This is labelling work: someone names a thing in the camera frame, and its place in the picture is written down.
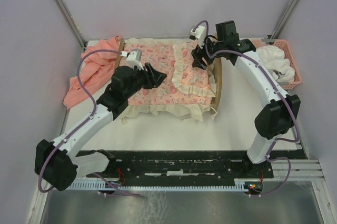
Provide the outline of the small pink frilled pillow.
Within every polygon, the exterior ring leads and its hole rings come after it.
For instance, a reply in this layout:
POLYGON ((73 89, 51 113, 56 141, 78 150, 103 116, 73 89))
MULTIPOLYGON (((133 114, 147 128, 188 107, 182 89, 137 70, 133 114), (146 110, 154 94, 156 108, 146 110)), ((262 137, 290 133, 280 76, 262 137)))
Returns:
POLYGON ((214 98, 217 84, 211 70, 192 66, 191 52, 195 45, 196 43, 193 42, 173 44, 175 63, 171 81, 174 87, 183 94, 214 98))

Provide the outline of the wooden striped pet bed frame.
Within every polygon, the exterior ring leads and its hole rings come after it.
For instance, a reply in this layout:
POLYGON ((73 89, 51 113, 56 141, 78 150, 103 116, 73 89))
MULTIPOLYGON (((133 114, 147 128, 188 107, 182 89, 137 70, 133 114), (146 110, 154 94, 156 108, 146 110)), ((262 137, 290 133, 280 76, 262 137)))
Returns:
MULTIPOLYGON (((121 38, 119 41, 119 51, 122 51, 125 47, 126 43, 132 43, 134 40, 137 42, 141 42, 142 44, 150 43, 150 44, 174 44, 178 42, 192 42, 189 38, 128 38, 124 39, 121 38)), ((212 75, 214 76, 215 83, 216 83, 216 96, 215 98, 212 98, 211 101, 211 107, 215 109, 215 111, 218 110, 220 99, 221 99, 221 92, 222 92, 222 63, 221 59, 216 59, 214 63, 211 66, 208 66, 207 68, 212 75)))

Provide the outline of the pink unicorn print mattress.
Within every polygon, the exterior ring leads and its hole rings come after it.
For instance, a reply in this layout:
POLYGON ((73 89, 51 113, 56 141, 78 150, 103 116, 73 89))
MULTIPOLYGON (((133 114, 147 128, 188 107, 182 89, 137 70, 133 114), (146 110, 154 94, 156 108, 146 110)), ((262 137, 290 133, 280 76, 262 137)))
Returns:
POLYGON ((134 118, 140 113, 158 115, 167 112, 176 117, 203 120, 205 112, 213 110, 212 98, 186 95, 177 90, 171 79, 174 72, 173 44, 142 44, 134 40, 126 43, 125 51, 142 51, 142 64, 150 63, 154 69, 166 73, 167 78, 158 88, 141 89, 128 100, 128 107, 121 118, 134 118))

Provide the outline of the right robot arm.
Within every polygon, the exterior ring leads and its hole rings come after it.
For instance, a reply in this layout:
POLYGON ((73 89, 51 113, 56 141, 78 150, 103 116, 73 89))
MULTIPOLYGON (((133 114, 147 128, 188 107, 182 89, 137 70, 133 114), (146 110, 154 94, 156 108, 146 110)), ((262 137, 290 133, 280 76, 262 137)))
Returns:
POLYGON ((209 24, 200 21, 190 30, 190 39, 198 45, 192 50, 193 67, 206 69, 217 58, 225 58, 235 66, 257 92, 262 110, 254 120, 257 134, 247 151, 249 160, 242 163, 242 173, 254 177, 261 171, 260 163, 270 159, 270 153, 283 135, 295 128, 293 143, 300 140, 296 121, 300 98, 290 95, 272 77, 260 60, 256 47, 249 39, 240 39, 234 21, 216 25, 216 36, 209 34, 209 24))

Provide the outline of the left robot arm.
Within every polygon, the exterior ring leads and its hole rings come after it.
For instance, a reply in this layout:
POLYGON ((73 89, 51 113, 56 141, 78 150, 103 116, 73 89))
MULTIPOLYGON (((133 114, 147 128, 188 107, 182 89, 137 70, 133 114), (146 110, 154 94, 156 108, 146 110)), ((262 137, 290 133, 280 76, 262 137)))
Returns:
POLYGON ((94 101, 93 110, 69 131, 52 141, 43 139, 36 147, 35 173, 59 191, 75 179, 97 172, 110 177, 116 172, 115 157, 103 150, 85 156, 78 153, 102 128, 114 121, 127 107, 128 100, 141 89, 158 88, 167 74, 146 63, 143 69, 118 67, 103 94, 94 101))

